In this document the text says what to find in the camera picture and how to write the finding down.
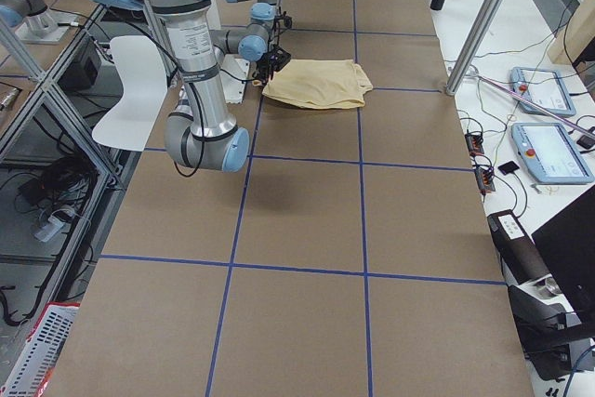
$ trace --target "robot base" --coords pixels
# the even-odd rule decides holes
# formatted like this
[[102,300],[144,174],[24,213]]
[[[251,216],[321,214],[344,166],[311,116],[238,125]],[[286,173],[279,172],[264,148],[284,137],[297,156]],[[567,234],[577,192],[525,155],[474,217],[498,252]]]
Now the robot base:
[[[56,23],[71,23],[78,19],[78,16],[75,14],[60,13],[58,11],[51,10],[48,10],[48,12],[51,14]],[[23,22],[17,31],[15,31],[15,34],[24,44],[47,44],[54,46],[62,40],[66,32],[68,32],[70,29],[71,27],[59,26],[57,30],[40,37],[32,33],[31,30],[29,30],[27,23]]]

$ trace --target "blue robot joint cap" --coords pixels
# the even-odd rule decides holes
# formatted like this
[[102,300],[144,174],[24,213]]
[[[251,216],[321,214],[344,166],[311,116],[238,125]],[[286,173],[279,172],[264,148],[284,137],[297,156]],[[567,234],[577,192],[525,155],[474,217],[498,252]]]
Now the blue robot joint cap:
[[250,17],[255,20],[275,19],[275,8],[272,5],[259,2],[250,8]]

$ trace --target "black monitor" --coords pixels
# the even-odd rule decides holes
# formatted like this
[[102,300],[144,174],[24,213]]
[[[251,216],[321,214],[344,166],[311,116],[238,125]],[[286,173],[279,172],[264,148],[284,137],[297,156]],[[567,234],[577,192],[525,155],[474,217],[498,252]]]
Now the black monitor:
[[578,318],[595,322],[595,187],[535,231],[533,240]]
[[[576,315],[509,288],[510,304],[525,353],[545,380],[570,372],[595,338],[595,187],[533,233],[535,248]],[[581,370],[593,370],[586,358]]]

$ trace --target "aluminum pole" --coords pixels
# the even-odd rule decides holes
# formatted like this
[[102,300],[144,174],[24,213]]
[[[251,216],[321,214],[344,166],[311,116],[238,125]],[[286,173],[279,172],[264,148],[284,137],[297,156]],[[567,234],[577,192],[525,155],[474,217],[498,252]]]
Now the aluminum pole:
[[467,40],[456,59],[455,67],[448,78],[448,83],[445,88],[447,95],[455,95],[458,87],[461,85],[461,82],[467,73],[467,69],[473,58],[475,58],[483,37],[487,33],[501,3],[502,0],[483,0],[480,12],[473,22],[469,36],[467,36]]
[[500,90],[501,92],[506,93],[507,95],[512,96],[513,98],[515,98],[516,100],[523,102],[524,104],[526,104],[529,107],[532,107],[533,109],[537,109],[540,112],[542,112],[543,114],[550,116],[551,118],[554,118],[556,120],[558,120],[559,122],[561,122],[563,125],[571,127],[572,129],[576,130],[577,132],[580,132],[583,135],[586,135],[589,138],[593,138],[593,133],[589,132],[588,130],[586,130],[584,127],[581,127],[579,125],[576,125],[575,123],[573,123],[572,121],[567,120],[566,118],[563,118],[561,116],[556,115],[555,113],[550,112],[548,109],[546,109],[543,106],[540,106],[539,104],[535,104],[534,102],[530,101],[529,99],[525,98],[522,95],[519,95],[516,92],[513,92],[512,90],[508,90],[507,88],[501,86],[500,84],[494,82],[493,80],[491,80],[490,78],[485,78],[483,76],[479,76],[477,75],[477,78],[480,79],[481,81],[485,82],[486,84],[497,88],[498,90]]

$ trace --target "white crate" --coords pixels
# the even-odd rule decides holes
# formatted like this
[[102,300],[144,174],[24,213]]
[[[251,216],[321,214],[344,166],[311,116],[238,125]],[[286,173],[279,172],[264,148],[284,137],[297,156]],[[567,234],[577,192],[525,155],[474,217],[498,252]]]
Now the white crate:
[[34,397],[60,355],[78,312],[78,304],[50,302],[27,338],[0,397]]

